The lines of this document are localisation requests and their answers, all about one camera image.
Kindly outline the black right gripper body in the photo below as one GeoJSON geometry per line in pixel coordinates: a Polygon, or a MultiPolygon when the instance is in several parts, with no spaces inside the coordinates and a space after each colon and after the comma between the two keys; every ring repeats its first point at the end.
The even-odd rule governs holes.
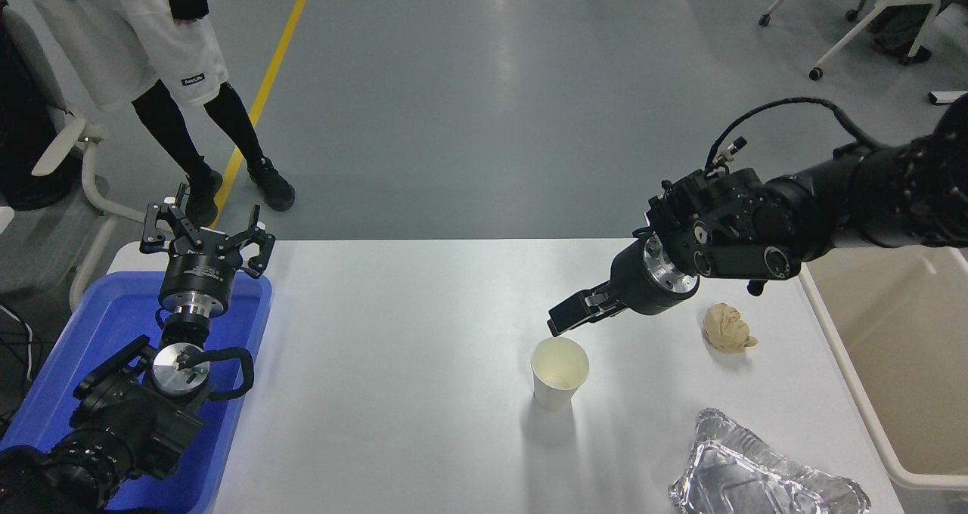
{"type": "Polygon", "coordinates": [[[682,273],[656,238],[639,238],[612,261],[610,279],[620,299],[642,315],[657,315],[682,301],[682,273]]]}

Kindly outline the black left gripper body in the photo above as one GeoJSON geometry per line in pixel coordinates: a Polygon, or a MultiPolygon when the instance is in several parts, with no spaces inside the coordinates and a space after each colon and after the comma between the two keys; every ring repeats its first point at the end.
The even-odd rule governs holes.
{"type": "Polygon", "coordinates": [[[205,253],[173,253],[160,284],[160,302],[187,293],[201,293],[219,302],[231,300],[236,270],[225,259],[205,253]]]}

